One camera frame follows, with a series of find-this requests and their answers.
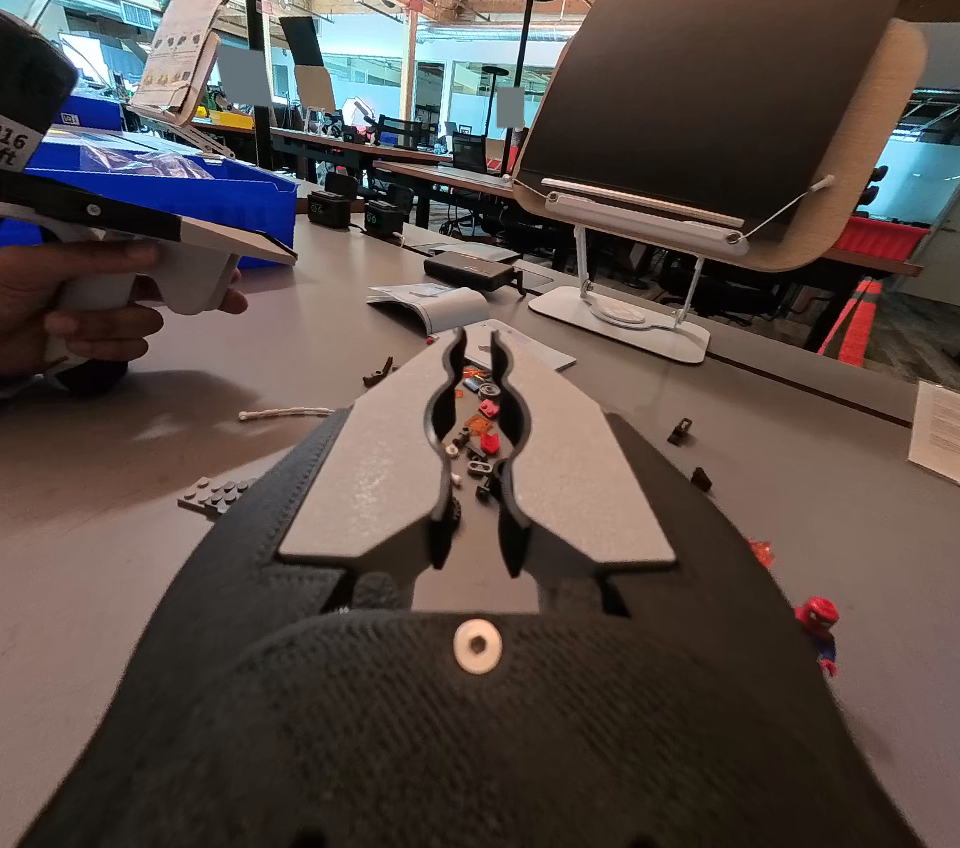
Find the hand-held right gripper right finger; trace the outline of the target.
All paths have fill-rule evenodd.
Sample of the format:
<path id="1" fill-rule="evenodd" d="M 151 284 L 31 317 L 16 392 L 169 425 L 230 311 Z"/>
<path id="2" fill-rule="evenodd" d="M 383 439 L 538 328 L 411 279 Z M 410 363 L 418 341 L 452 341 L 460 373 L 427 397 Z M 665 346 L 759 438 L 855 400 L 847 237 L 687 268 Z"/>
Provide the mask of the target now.
<path id="1" fill-rule="evenodd" d="M 498 542 L 512 578 L 606 578 L 674 566 L 676 554 L 589 395 L 493 331 L 498 424 L 511 445 L 498 475 Z"/>

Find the person's left hand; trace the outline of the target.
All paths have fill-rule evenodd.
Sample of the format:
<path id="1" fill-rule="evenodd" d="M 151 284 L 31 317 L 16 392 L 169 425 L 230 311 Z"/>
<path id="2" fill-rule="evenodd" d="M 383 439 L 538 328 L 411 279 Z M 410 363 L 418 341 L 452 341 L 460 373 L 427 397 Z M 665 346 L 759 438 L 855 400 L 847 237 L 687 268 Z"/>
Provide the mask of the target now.
<path id="1" fill-rule="evenodd" d="M 146 273 L 161 258 L 149 241 L 74 242 L 9 246 L 1 251 L 2 386 L 24 383 L 46 368 L 47 343 L 61 341 L 83 359 L 128 363 L 143 357 L 162 314 L 140 304 L 155 300 Z M 63 286 L 105 275 L 135 276 L 128 301 L 112 309 L 54 308 Z"/>

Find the black battery charger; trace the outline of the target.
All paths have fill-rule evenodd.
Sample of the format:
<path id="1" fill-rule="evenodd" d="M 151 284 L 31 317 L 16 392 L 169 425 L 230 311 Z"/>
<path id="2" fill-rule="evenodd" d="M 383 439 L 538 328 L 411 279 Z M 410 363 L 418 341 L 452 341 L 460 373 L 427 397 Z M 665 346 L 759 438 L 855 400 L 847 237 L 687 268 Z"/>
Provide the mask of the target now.
<path id="1" fill-rule="evenodd" d="M 317 226 L 332 230 L 347 230 L 352 226 L 354 203 L 359 182 L 349 174 L 328 171 L 321 187 L 306 194 L 305 213 Z"/>
<path id="2" fill-rule="evenodd" d="M 385 194 L 366 199 L 365 234 L 385 241 L 401 241 L 414 203 L 415 195 L 411 188 L 390 183 Z"/>

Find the blue plastic bin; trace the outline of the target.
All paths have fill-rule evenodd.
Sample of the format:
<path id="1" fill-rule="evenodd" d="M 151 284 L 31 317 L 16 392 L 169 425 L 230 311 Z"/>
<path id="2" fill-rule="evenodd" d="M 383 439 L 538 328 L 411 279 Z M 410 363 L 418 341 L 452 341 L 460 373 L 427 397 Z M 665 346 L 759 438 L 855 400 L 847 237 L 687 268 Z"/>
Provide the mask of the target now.
<path id="1" fill-rule="evenodd" d="M 169 215 L 259 231 L 294 246 L 297 184 L 246 163 L 200 153 L 150 134 L 113 133 L 54 126 L 45 137 L 2 119 L 2 170 L 24 171 L 84 190 L 85 204 L 105 200 L 139 205 Z M 152 149 L 189 157 L 213 180 L 178 180 L 79 170 L 82 142 L 126 150 Z"/>

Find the beige book stand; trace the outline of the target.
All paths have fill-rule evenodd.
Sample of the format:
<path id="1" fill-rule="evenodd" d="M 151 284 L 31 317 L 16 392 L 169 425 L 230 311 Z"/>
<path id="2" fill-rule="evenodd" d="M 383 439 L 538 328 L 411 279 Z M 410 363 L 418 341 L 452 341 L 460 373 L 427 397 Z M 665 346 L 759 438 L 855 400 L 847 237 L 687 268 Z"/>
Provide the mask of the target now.
<path id="1" fill-rule="evenodd" d="M 545 314 L 687 363 L 681 325 L 706 261 L 816 263 L 869 186 L 925 62 L 899 0 L 597 0 L 513 172 L 530 215 L 571 228 L 579 289 Z M 588 231 L 688 254 L 682 308 L 656 319 L 595 293 Z"/>

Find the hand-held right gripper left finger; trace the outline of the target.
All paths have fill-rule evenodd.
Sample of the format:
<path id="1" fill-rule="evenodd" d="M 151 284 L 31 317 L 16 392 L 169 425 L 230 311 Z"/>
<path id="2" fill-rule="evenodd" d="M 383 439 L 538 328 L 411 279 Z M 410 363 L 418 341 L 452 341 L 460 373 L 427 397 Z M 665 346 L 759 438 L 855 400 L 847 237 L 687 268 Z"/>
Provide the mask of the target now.
<path id="1" fill-rule="evenodd" d="M 445 565 L 456 531 L 451 460 L 466 331 L 445 332 L 356 400 L 279 545 L 288 563 L 354 573 Z"/>

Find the grey lego assembly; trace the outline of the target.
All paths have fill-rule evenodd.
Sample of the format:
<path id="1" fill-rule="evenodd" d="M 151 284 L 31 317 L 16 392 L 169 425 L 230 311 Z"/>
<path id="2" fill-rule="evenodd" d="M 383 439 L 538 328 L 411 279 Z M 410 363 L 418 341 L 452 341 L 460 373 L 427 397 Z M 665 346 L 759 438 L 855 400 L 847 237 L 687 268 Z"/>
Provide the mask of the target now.
<path id="1" fill-rule="evenodd" d="M 181 492 L 176 498 L 176 504 L 211 521 L 217 520 L 227 514 L 256 481 L 256 478 L 216 481 L 203 477 Z"/>

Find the book stand with instruction sheet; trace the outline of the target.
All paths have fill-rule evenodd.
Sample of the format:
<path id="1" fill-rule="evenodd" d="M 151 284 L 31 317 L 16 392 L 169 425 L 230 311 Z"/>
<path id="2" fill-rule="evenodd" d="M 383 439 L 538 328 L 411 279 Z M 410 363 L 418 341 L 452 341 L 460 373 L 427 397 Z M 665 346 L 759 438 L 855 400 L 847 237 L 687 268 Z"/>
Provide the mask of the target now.
<path id="1" fill-rule="evenodd" d="M 128 109 L 206 155 L 232 159 L 234 151 L 193 124 L 221 46 L 214 22 L 228 1 L 170 1 L 153 34 L 145 69 Z"/>

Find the clear plastic bag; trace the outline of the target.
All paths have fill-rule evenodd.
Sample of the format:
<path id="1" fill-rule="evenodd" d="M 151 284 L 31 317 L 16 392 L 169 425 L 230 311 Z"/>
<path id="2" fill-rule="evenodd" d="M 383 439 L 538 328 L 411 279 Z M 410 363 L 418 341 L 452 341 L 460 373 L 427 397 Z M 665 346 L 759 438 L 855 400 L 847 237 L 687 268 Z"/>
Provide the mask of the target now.
<path id="1" fill-rule="evenodd" d="M 78 146 L 78 170 L 177 180 L 214 179 L 210 170 L 186 155 L 153 149 L 121 150 L 89 141 Z"/>

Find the red plastic bin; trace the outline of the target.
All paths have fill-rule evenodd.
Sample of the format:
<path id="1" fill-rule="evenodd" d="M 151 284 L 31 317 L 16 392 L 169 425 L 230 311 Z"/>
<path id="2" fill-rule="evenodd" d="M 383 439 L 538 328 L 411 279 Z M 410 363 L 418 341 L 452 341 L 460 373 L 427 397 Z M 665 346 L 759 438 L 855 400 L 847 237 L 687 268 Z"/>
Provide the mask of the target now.
<path id="1" fill-rule="evenodd" d="M 925 223 L 902 223 L 854 214 L 833 245 L 834 249 L 887 261 L 905 263 L 930 233 Z"/>

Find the white instruction booklet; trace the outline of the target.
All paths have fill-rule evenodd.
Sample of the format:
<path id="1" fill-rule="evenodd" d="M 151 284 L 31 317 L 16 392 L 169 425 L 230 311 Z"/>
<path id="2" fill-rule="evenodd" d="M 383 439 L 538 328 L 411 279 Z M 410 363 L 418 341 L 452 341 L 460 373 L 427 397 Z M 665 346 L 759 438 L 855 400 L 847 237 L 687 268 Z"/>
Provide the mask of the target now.
<path id="1" fill-rule="evenodd" d="M 536 356 L 555 371 L 576 364 L 575 356 L 553 349 L 504 322 L 490 317 L 486 298 L 466 287 L 447 287 L 422 282 L 408 285 L 374 286 L 368 290 L 369 305 L 396 304 L 415 314 L 426 330 L 427 338 L 436 339 L 456 329 L 466 332 L 464 359 L 486 372 L 491 371 L 491 334 L 510 338 L 512 344 Z"/>

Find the black office chair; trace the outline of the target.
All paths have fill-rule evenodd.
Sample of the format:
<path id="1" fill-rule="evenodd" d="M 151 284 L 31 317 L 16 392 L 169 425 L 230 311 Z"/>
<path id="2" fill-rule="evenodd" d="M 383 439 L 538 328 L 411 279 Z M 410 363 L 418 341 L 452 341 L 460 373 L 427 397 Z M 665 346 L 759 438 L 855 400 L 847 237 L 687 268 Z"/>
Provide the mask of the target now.
<path id="1" fill-rule="evenodd" d="M 450 140 L 454 170 L 488 174 L 486 135 L 457 131 L 450 135 Z"/>

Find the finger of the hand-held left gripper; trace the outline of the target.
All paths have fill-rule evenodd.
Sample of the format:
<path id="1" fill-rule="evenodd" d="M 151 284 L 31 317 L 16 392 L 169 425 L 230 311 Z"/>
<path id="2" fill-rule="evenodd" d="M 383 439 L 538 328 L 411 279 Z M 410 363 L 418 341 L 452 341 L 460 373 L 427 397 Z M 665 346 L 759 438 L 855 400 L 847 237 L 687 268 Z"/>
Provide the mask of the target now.
<path id="1" fill-rule="evenodd" d="M 298 260 L 298 255 L 292 248 L 266 232 L 195 218 L 179 219 L 179 242 L 274 265 L 294 266 Z"/>

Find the red lego minifigure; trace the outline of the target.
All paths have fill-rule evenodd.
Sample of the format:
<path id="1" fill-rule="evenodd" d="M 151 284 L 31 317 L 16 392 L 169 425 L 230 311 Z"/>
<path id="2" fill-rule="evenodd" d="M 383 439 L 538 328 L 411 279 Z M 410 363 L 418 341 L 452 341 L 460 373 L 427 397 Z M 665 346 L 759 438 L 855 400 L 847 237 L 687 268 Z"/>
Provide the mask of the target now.
<path id="1" fill-rule="evenodd" d="M 839 621 L 839 612 L 834 602 L 813 596 L 795 606 L 794 615 L 816 652 L 821 671 L 828 677 L 835 677 L 838 668 L 833 629 Z"/>

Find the white paper sheet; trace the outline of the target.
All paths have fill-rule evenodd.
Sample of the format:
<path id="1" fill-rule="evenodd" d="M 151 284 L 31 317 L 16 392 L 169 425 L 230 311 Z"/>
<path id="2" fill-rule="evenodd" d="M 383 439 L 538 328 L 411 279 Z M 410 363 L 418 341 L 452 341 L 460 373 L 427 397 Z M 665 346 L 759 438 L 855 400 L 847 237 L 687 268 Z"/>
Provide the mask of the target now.
<path id="1" fill-rule="evenodd" d="M 959 392 L 920 380 L 907 460 L 959 484 Z"/>

